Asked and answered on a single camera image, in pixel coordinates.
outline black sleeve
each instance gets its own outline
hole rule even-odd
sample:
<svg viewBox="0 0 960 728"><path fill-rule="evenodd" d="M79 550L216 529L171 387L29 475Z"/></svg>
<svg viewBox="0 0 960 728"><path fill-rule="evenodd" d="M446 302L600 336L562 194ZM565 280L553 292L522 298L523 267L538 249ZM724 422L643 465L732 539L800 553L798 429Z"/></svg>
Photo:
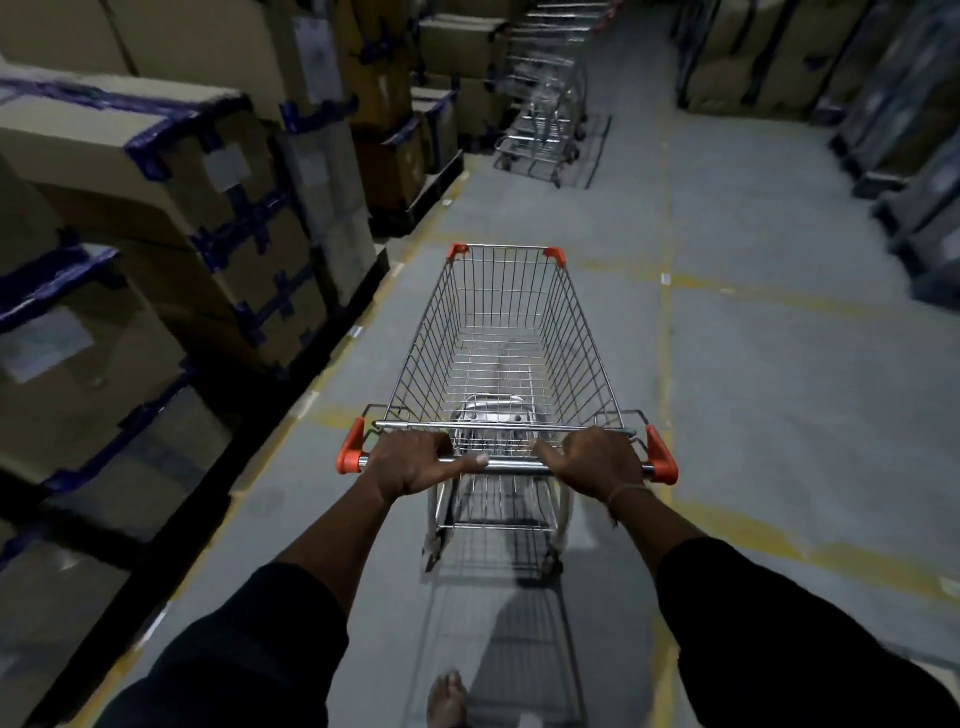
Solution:
<svg viewBox="0 0 960 728"><path fill-rule="evenodd" d="M657 592L707 728L960 725L960 708L933 677L722 541L688 541L667 554Z"/></svg>
<svg viewBox="0 0 960 728"><path fill-rule="evenodd" d="M347 617L330 590L300 567L271 564L170 643L97 728L326 726L347 644Z"/></svg>

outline stacked shopping carts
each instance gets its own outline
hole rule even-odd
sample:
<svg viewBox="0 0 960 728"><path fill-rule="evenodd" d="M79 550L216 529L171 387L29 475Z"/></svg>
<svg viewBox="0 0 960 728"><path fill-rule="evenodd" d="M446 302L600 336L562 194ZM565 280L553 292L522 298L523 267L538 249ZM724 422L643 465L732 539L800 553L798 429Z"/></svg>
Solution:
<svg viewBox="0 0 960 728"><path fill-rule="evenodd" d="M561 186L564 165L577 160L577 142L586 137L588 42L622 3L547 0L514 26L504 91L520 101L520 113L497 142L501 169L510 171L520 159L529 160L528 172L550 164L550 181Z"/></svg>
<svg viewBox="0 0 960 728"><path fill-rule="evenodd" d="M373 408L384 415L365 432ZM642 418L645 437L624 425L631 413ZM590 426L633 438L645 451L648 480L677 482L677 464L654 427L617 404L564 251L454 243L390 404L371 405L356 420L337 471L360 473L368 438L383 432L446 432L450 457L485 452L490 463L430 491L426 569L455 529L533 531L546 538L541 569L550 576L561 568L573 498L530 446L537 439L559 446Z"/></svg>

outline warehouse aisle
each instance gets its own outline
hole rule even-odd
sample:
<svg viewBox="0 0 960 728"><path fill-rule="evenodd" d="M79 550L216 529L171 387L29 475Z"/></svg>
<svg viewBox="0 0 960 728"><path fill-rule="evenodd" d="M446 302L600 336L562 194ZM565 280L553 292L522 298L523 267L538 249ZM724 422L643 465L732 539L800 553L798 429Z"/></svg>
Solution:
<svg viewBox="0 0 960 728"><path fill-rule="evenodd" d="M664 497L887 643L960 663L957 321L908 300L826 133L673 110L669 21L628 8L595 48L593 107L613 122L589 191L475 159L452 204L390 244L363 330L252 469L126 682L347 488L344 429L389 399L454 241L563 246L621 406L674 441L682 477ZM482 533L426 577L425 509L398 503L373 549L331 725L423 725L449 667L478 724L692 724L653 585L600 507L577 503L554 590L517 580L526 544Z"/></svg>

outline person's left arm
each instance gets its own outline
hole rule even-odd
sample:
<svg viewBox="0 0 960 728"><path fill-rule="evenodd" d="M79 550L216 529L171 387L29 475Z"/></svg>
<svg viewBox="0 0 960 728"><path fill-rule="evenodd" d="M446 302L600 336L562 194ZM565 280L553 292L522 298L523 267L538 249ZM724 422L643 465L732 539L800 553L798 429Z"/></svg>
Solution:
<svg viewBox="0 0 960 728"><path fill-rule="evenodd" d="M485 455L450 454L436 432L384 435L350 489L213 614L183 631L97 728L326 725L326 696L347 651L347 618L391 506Z"/></svg>

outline red plastic handle bracket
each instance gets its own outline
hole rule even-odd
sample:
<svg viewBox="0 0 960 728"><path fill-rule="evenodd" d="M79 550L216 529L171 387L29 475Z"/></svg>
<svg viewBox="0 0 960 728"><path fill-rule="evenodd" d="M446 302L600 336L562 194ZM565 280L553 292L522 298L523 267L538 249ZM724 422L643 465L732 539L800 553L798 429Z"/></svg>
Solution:
<svg viewBox="0 0 960 728"><path fill-rule="evenodd" d="M552 257L557 261L558 268L566 267L566 253L563 248L544 248L543 257Z"/></svg>
<svg viewBox="0 0 960 728"><path fill-rule="evenodd" d="M470 246L467 243L454 243L450 246L450 250L446 252L446 262L452 263L453 258L457 255L466 255L469 249Z"/></svg>
<svg viewBox="0 0 960 728"><path fill-rule="evenodd" d="M362 417L353 421L350 432L347 433L347 439L337 453L337 473L340 475L360 472L360 456L364 453L363 440L366 426L367 422Z"/></svg>
<svg viewBox="0 0 960 728"><path fill-rule="evenodd" d="M653 425L647 425L647 457L654 467L654 476L651 480L664 485L676 485L680 480L680 468L677 461L670 454L670 448L663 442L660 433Z"/></svg>

